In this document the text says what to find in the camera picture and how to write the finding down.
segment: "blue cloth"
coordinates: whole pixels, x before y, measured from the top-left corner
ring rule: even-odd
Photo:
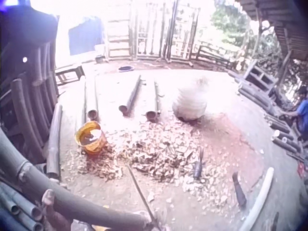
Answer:
[[[302,134],[308,134],[308,100],[303,100],[296,110],[299,116],[298,127]]]

